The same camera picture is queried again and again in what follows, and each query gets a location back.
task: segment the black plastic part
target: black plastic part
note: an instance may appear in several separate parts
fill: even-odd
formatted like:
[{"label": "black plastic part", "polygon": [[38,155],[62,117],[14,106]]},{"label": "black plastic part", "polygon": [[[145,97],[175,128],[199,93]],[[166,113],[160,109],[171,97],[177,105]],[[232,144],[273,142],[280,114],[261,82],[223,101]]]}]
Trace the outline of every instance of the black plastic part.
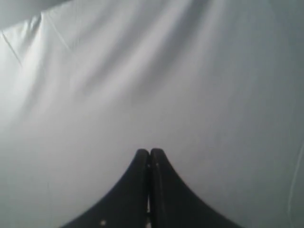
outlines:
[{"label": "black plastic part", "polygon": [[138,150],[128,170],[96,205],[62,228],[144,228],[149,153]]},{"label": "black plastic part", "polygon": [[151,187],[153,228],[240,228],[201,201],[161,149],[151,151]]}]

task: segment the white sheet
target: white sheet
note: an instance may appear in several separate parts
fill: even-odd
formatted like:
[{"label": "white sheet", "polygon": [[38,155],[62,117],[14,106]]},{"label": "white sheet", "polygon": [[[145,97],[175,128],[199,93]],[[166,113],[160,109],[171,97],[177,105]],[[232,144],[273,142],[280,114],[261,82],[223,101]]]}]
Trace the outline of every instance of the white sheet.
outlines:
[{"label": "white sheet", "polygon": [[161,147],[234,222],[302,228],[302,2],[74,0],[4,30],[0,227],[59,227]]}]

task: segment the white fabric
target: white fabric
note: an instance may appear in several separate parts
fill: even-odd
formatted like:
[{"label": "white fabric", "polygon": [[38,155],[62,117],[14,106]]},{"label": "white fabric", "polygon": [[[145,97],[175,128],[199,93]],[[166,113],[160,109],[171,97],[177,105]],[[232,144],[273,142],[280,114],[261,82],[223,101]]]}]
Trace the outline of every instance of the white fabric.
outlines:
[{"label": "white fabric", "polygon": [[245,228],[304,226],[303,1],[74,0],[0,37],[0,227],[56,228],[138,148]]}]

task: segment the black object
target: black object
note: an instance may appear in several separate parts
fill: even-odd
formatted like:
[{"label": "black object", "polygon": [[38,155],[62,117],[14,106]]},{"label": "black object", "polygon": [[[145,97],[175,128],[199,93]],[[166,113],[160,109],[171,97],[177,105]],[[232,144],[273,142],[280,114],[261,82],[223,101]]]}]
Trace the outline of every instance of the black object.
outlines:
[{"label": "black object", "polygon": [[161,149],[153,149],[151,155],[138,150],[113,189],[62,228],[145,228],[148,219],[152,228],[240,228],[201,201]]}]

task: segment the white backdrop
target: white backdrop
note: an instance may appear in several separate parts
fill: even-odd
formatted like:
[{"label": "white backdrop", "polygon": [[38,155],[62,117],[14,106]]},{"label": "white backdrop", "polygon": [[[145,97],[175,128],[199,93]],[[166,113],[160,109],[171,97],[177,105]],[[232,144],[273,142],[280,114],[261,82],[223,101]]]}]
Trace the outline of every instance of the white backdrop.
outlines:
[{"label": "white backdrop", "polygon": [[59,227],[160,147],[234,222],[302,228],[303,10],[74,0],[3,30],[0,227]]}]

